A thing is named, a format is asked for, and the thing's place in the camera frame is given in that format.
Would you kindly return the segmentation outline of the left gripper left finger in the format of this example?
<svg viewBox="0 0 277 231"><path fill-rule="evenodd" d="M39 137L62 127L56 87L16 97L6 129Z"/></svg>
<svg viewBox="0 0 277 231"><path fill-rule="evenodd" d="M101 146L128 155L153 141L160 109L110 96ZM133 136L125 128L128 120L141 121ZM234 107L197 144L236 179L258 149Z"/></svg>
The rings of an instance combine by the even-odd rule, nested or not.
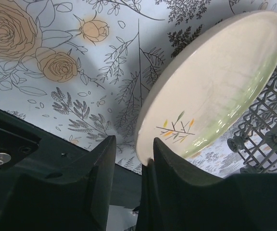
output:
<svg viewBox="0 0 277 231"><path fill-rule="evenodd" d="M116 156L109 136L44 178L0 172L0 231L103 231Z"/></svg>

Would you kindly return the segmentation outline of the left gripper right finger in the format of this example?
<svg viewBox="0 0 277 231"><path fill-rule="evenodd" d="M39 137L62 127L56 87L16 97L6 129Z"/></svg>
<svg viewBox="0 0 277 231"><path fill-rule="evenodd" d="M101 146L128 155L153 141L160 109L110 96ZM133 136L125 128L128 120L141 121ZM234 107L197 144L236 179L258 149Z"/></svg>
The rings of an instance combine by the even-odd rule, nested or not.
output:
<svg viewBox="0 0 277 231"><path fill-rule="evenodd" d="M222 179L155 138L141 189L138 231L277 231L277 174Z"/></svg>

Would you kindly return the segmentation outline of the cream leaf plate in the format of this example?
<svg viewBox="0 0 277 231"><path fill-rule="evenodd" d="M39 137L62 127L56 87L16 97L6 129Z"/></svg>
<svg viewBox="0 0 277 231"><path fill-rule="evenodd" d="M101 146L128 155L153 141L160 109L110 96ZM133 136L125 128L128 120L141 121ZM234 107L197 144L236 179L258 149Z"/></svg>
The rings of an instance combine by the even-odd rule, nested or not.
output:
<svg viewBox="0 0 277 231"><path fill-rule="evenodd" d="M137 120L139 161L159 138L189 158L222 136L249 108L277 66L277 12L230 17L196 38L162 72Z"/></svg>

